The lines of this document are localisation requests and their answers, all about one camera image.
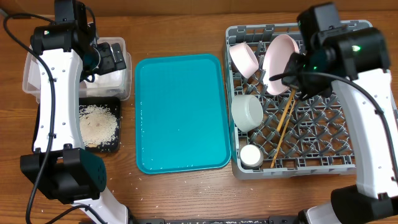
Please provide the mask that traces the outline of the wooden chopstick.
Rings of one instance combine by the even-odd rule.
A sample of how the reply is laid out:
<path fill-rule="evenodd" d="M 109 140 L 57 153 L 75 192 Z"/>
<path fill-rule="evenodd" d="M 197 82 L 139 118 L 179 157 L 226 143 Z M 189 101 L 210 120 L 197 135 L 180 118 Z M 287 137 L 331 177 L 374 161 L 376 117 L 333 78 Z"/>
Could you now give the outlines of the wooden chopstick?
<path fill-rule="evenodd" d="M 284 135 L 285 135 L 286 130 L 287 130 L 288 126 L 289 126 L 289 121 L 290 121 L 290 117 L 292 115 L 292 112 L 294 110 L 294 106 L 295 106 L 295 100 L 292 100 L 292 104 L 291 104 L 290 110 L 289 110 L 289 115 L 287 116 L 286 122 L 284 124 L 284 128 L 283 128 L 283 130 L 281 132 L 281 135 L 280 135 L 279 143 L 277 145 L 276 154 L 274 155 L 274 157 L 272 159 L 272 162 L 271 162 L 271 168 L 274 168 L 274 166 L 275 166 L 275 161 L 276 161 L 278 153 L 279 153 L 279 151 L 281 149 L 281 145 L 282 145 L 282 142 L 283 142 L 283 139 L 284 139 Z"/>
<path fill-rule="evenodd" d="M 296 89 L 292 89 L 292 91 L 291 91 L 291 93 L 290 93 L 290 95 L 289 95 L 289 98 L 288 98 L 288 100 L 287 100 L 287 104 L 286 104 L 286 106 L 285 106 L 285 108 L 284 108 L 284 111 L 283 111 L 282 116 L 281 116 L 281 118 L 280 118 L 280 121 L 279 121 L 279 123 L 278 123 L 278 126 L 277 126 L 277 128 L 276 128 L 276 131 L 277 131 L 277 132 L 279 132 L 280 129 L 282 128 L 282 125 L 283 125 L 283 123 L 284 123 L 284 119 L 285 119 L 285 117 L 286 117 L 286 115 L 287 115 L 287 111 L 288 111 L 288 109 L 289 109 L 289 107 L 290 107 L 290 105 L 291 105 L 291 102 L 294 100 L 295 93 L 296 93 Z"/>

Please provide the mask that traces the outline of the white round plate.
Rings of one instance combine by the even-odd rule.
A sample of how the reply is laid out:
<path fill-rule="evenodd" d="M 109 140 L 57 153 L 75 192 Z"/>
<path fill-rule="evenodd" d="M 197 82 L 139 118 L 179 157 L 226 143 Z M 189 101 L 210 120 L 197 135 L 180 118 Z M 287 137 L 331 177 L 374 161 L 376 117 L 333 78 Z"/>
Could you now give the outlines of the white round plate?
<path fill-rule="evenodd" d="M 262 69 L 266 71 L 263 82 L 267 85 L 267 92 L 279 95 L 289 88 L 281 80 L 270 81 L 270 77 L 284 73 L 290 56 L 299 53 L 297 43 L 287 34 L 278 35 L 269 45 L 264 57 Z"/>

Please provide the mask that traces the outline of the pink bowl with rice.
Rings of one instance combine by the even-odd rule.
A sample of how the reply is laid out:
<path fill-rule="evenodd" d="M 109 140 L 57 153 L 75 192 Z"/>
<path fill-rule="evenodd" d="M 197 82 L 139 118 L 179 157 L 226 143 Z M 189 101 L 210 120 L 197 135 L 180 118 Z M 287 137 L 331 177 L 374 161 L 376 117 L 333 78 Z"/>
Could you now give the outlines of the pink bowl with rice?
<path fill-rule="evenodd" d="M 244 78 L 250 78 L 259 68 L 259 63 L 254 52 L 243 42 L 229 48 L 231 59 Z"/>

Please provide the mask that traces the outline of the grey white bowl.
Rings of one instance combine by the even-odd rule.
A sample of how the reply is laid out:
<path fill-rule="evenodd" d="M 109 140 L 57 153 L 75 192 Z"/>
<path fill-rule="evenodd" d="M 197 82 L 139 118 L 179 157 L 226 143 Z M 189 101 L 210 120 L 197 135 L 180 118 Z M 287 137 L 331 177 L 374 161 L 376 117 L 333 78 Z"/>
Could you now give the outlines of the grey white bowl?
<path fill-rule="evenodd" d="M 264 118 L 262 105 L 254 95 L 236 95 L 231 113 L 235 125 L 245 133 L 260 126 Z"/>

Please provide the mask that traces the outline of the white paper cup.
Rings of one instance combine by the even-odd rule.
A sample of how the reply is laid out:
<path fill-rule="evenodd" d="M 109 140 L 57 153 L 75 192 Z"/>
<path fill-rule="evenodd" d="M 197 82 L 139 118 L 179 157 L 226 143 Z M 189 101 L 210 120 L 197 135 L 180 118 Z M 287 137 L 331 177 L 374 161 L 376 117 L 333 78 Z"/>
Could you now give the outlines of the white paper cup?
<path fill-rule="evenodd" d="M 258 169 L 264 160 L 263 152 L 255 145 L 248 144 L 239 152 L 241 165 L 245 169 Z"/>

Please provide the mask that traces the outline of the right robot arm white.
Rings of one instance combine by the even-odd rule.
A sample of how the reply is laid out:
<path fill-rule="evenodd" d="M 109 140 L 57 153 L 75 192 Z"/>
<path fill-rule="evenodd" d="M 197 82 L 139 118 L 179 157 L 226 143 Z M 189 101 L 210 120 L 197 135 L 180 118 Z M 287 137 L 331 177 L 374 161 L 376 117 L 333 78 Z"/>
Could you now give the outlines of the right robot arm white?
<path fill-rule="evenodd" d="M 389 54 L 382 33 L 344 26 L 332 2 L 297 16 L 304 54 L 290 56 L 281 81 L 305 101 L 334 93 L 343 109 L 356 163 L 356 183 L 330 201 L 302 210 L 297 223 L 368 223 L 397 214 L 397 120 Z"/>

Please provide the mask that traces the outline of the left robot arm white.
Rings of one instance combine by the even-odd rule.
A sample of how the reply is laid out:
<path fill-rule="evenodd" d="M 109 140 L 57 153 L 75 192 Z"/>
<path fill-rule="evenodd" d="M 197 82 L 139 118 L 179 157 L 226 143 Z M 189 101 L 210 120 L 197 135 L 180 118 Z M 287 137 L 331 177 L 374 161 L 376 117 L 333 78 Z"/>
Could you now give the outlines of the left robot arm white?
<path fill-rule="evenodd" d="M 135 223 L 130 209 L 106 186 L 102 158 L 87 151 L 79 121 L 83 80 L 124 70 L 119 44 L 98 43 L 92 10 L 74 0 L 55 1 L 55 17 L 36 27 L 26 47 L 39 66 L 40 107 L 32 154 L 21 156 L 21 172 L 33 192 L 80 209 L 95 223 Z"/>

